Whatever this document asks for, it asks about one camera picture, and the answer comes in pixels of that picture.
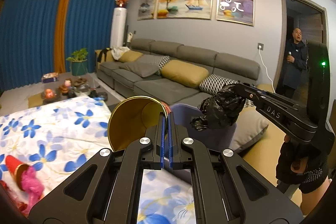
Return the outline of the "gloved hand holding gripper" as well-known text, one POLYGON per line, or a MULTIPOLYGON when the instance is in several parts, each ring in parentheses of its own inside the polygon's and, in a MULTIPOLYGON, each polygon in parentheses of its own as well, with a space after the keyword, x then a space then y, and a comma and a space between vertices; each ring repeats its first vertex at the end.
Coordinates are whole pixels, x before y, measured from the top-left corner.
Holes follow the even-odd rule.
POLYGON ((295 144, 286 135, 276 166, 276 178, 289 185, 298 185, 303 194, 318 189, 329 174, 327 154, 311 144, 295 144))

